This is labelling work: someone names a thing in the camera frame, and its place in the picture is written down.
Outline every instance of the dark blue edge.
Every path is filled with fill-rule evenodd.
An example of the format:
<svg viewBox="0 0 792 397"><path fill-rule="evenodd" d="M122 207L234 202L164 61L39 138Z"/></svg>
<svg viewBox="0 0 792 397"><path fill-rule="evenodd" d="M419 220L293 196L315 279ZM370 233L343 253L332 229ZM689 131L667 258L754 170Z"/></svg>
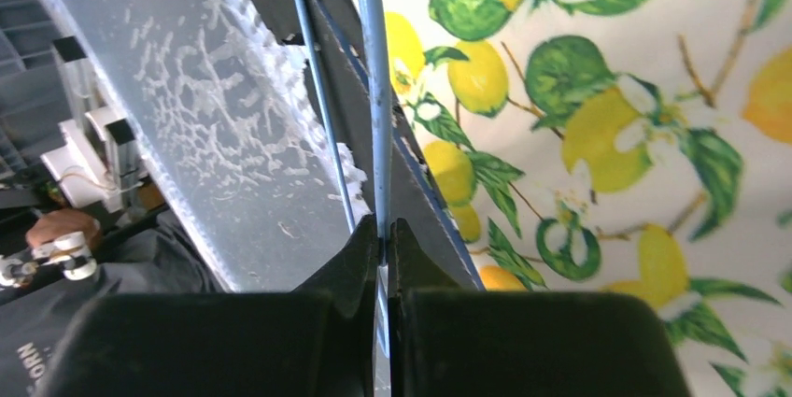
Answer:
<svg viewBox="0 0 792 397"><path fill-rule="evenodd" d="M344 36L344 33L341 31L341 28L338 26L337 23L332 19L330 12L327 8L322 4L321 0L317 0L319 12L322 13L322 16L327 20L330 28L332 30L333 35L338 40L341 49L344 51L346 58L352 64L352 67L355 69L355 72L361 78L361 82L363 83L363 87L368 92L368 74L366 70L363 68L361 61L352 54L352 45L349 44L349 41ZM471 258L470 252L465 247L465 243L462 241L462 237L457 231L457 228L454 226L454 223L451 221L451 218L445 213L443 208L440 206L440 201L437 199L437 195L434 193L434 189L430 186L429 182L424 177L423 170L416 159L413 157L413 153L410 151L404 141L401 138L401 135L398 131L394 131L393 133L393 141L395 142L396 148L399 152L404 156L407 162L407 166L409 166L410 171L412 171L413 176L416 178L418 185L420 186L423 193L429 199L429 203L431 204L431 208L434 210L434 213L438 216L440 223L443 225L443 228L448 233L451 238L451 242L454 245L454 250L457 251L457 255L460 256L462 263L464 263L465 267L468 269L468 273L470 273L471 278L475 286L479 290L484 289L484 283L481 281L481 277L478 275L478 271L475 269L473 265L473 258Z"/></svg>

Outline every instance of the citrus print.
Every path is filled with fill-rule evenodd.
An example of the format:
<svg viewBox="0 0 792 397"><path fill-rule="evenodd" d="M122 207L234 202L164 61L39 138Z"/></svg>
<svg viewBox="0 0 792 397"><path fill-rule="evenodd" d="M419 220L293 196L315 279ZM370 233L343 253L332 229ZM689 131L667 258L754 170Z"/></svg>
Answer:
<svg viewBox="0 0 792 397"><path fill-rule="evenodd" d="M792 395L788 2L384 0L485 287L636 296L694 395Z"/></svg>
<svg viewBox="0 0 792 397"><path fill-rule="evenodd" d="M764 64L748 89L742 117L764 135L792 145L792 47Z"/></svg>

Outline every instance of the black shirt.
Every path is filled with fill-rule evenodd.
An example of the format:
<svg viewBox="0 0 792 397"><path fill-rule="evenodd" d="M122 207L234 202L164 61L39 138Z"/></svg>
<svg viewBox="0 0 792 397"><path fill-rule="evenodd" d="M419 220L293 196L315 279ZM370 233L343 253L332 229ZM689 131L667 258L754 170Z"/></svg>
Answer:
<svg viewBox="0 0 792 397"><path fill-rule="evenodd" d="M91 299L123 292L220 291L171 212L158 217L156 229L99 249L106 260L91 277L66 280L52 268L39 272L26 291L0 291L0 395L34 392L72 317Z"/></svg>

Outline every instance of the blue rod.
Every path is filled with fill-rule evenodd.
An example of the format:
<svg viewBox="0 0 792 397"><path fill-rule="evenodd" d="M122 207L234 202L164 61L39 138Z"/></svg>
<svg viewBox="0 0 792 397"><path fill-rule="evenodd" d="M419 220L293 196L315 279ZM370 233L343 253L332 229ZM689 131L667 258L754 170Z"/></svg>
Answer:
<svg viewBox="0 0 792 397"><path fill-rule="evenodd" d="M390 120L390 69L388 41L385 36L385 13L382 0L358 0L363 23L363 43L369 69L369 96L374 141L374 187L376 229L382 241L389 238L390 220L390 147L393 139Z"/></svg>
<svg viewBox="0 0 792 397"><path fill-rule="evenodd" d="M355 215L352 213L352 203L349 199L347 181L344 179L344 167L341 165L341 156L338 154L335 132L332 129L332 122L330 121L330 112L327 108L327 96L324 92L324 82L319 73L319 59L314 44L314 32L311 28L311 21L308 19L308 10L305 8L305 0L294 0L294 5L297 7L297 17L300 18L300 28L303 31L305 46L308 48L308 59L311 62L311 77L313 77L314 86L317 88L319 110L321 112L322 121L324 122L324 130L327 133L327 143L330 145L332 163L333 166L335 166L335 176L338 179L338 190L341 191L341 196L344 200L346 224L349 226L349 232L352 233L356 225Z"/></svg>

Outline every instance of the human hand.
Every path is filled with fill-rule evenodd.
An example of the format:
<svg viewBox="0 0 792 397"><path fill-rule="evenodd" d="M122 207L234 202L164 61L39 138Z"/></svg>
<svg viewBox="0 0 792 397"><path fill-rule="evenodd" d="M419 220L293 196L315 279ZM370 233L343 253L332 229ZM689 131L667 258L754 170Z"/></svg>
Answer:
<svg viewBox="0 0 792 397"><path fill-rule="evenodd" d="M44 215L27 231L25 238L31 248L38 248L59 236L73 232L82 232L91 250L96 248L102 239L102 232L96 220L73 208L56 210Z"/></svg>

